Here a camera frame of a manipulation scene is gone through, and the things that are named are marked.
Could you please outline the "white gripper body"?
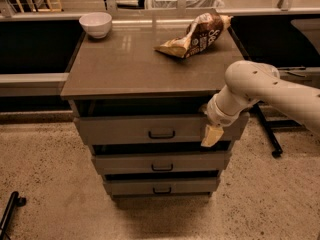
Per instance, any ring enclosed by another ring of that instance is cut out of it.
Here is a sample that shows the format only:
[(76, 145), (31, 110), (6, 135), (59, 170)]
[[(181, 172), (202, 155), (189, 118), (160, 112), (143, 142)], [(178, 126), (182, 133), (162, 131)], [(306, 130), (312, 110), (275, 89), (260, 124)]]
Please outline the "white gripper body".
[(238, 119), (239, 114), (227, 115), (218, 107), (216, 98), (217, 95), (214, 95), (207, 103), (205, 114), (212, 125), (216, 127), (229, 127)]

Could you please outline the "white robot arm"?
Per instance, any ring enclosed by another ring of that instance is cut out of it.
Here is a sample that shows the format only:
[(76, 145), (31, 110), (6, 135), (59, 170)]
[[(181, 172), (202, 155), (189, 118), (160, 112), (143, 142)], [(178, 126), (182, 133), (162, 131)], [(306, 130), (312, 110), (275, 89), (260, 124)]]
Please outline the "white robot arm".
[(225, 72), (224, 87), (202, 106), (209, 123), (202, 147), (212, 147), (240, 113), (259, 101), (320, 134), (320, 90), (280, 78), (276, 67), (251, 61), (236, 61)]

